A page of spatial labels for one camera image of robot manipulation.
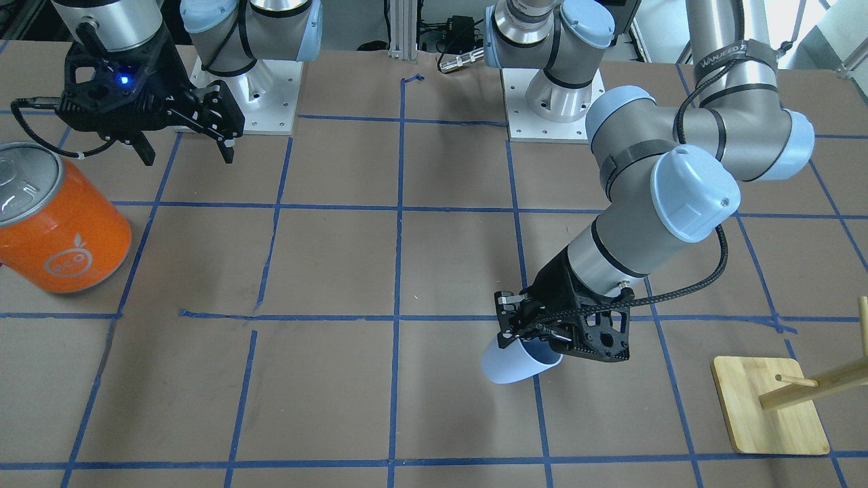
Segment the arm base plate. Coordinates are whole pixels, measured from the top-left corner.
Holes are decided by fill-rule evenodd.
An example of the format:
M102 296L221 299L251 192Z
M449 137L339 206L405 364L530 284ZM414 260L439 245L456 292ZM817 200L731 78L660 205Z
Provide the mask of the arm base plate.
M580 89L558 86L540 69L503 68L501 75L512 141L589 143L586 115L605 92L599 71Z
M245 117L245 135L291 135L304 62L260 60L236 77L221 77Z

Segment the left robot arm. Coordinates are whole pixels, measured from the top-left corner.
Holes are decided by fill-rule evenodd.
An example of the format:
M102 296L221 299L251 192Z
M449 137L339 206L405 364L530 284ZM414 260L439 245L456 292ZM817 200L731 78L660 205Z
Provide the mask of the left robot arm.
M584 117L610 206L519 293L497 291L500 331L481 358L504 384L565 355L629 358L634 308L702 290L722 275L722 223L740 207L739 182L785 180L811 158L814 129L783 108L778 52L762 1L688 1L695 87L677 108L638 86L613 87ZM720 259L704 280L638 298L635 288L685 248L716 232Z

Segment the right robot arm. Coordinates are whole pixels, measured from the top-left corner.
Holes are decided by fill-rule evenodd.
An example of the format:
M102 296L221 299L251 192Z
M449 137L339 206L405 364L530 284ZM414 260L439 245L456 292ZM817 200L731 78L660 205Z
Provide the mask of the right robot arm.
M182 126L213 139L226 163L254 106L272 98L267 62L312 61L319 1L182 1L180 15L211 79L195 84L155 1L56 1L74 37L54 111L71 129L155 153L146 132Z

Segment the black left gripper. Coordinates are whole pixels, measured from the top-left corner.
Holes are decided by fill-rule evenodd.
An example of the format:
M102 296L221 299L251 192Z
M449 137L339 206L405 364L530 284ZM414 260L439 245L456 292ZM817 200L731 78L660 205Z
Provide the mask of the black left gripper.
M543 266L533 284L516 296L511 291L494 293L500 331L495 344L506 349L513 342L548 341L558 353L614 363L626 361L629 352L629 308L589 312L595 306L629 302L627 287L616 297L599 296L576 276L562 250Z

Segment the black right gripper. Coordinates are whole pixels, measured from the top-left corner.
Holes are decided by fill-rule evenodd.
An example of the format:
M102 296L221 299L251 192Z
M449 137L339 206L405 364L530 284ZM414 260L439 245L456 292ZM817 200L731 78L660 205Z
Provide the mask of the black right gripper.
M245 117L223 80L195 89L166 27L145 43L109 52L93 27L79 27L64 61L64 89L56 114L71 129L128 141L151 167L155 151L143 131L183 125L217 144L227 164Z

